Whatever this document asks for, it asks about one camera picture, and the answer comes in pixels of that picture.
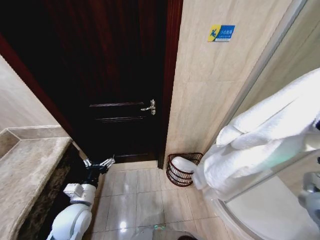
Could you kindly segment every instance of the door handle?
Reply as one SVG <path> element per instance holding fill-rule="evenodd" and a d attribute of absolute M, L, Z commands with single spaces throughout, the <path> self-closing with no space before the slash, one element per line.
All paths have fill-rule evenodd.
<path fill-rule="evenodd" d="M 152 115 L 156 115 L 156 101 L 154 99 L 152 99 L 150 101 L 150 106 L 146 107 L 146 108 L 141 108 L 141 111 L 148 111 L 151 110 L 151 114 Z"/>

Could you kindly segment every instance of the trash bin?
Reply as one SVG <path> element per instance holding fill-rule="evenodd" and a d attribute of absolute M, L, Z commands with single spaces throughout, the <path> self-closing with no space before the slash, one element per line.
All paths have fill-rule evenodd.
<path fill-rule="evenodd" d="M 170 154 L 168 156 L 168 162 L 166 166 L 166 176 L 168 177 L 168 179 L 174 185 L 177 185 L 179 187 L 190 186 L 193 183 L 191 178 L 193 172 L 185 172 L 176 168 L 172 163 L 172 160 L 175 157 L 182 157 L 198 165 L 200 163 L 201 158 L 203 157 L 203 154 L 200 152 L 190 152 L 190 153 L 175 153 L 175 154 Z"/>

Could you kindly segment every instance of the dark wooden door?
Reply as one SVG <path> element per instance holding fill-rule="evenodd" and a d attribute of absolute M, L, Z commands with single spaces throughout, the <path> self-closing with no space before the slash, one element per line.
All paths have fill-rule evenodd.
<path fill-rule="evenodd" d="M 166 0 L 1 4 L 1 34 L 94 162 L 156 160 L 161 141 Z M 141 111 L 156 102 L 156 114 Z"/>

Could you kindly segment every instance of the shower enclosure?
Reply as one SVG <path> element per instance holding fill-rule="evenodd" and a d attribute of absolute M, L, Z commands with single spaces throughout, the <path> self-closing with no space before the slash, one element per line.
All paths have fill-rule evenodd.
<path fill-rule="evenodd" d="M 291 81 L 320 68 L 319 12 L 319 0 L 292 1 L 220 129 Z M 238 235 L 234 238 L 320 239 L 319 228 L 297 198 L 304 173 L 320 171 L 318 157 L 320 150 L 300 153 L 257 174 L 227 201 L 212 200 L 224 221 Z"/>

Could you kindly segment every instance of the door frame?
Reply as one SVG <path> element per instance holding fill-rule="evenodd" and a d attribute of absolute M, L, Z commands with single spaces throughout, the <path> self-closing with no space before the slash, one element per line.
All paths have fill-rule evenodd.
<path fill-rule="evenodd" d="M 183 0 L 167 0 L 166 16 L 166 36 L 165 36 L 165 55 L 163 69 L 163 89 L 160 116 L 160 140 L 158 142 L 158 168 L 163 169 L 165 162 L 165 152 L 167 144 L 167 134 L 169 126 L 171 100 L 175 79 L 175 69 L 178 52 L 178 42 L 180 34 L 180 24 L 182 17 Z M 7 43 L 6 39 L 0 34 L 0 54 L 20 76 L 24 83 L 30 88 L 40 102 L 53 115 L 64 130 L 72 137 L 80 148 L 84 146 L 85 136 L 77 134 L 69 123 L 67 118 L 62 114 L 57 105 L 45 93 L 32 73 L 20 60 L 16 52 Z"/>

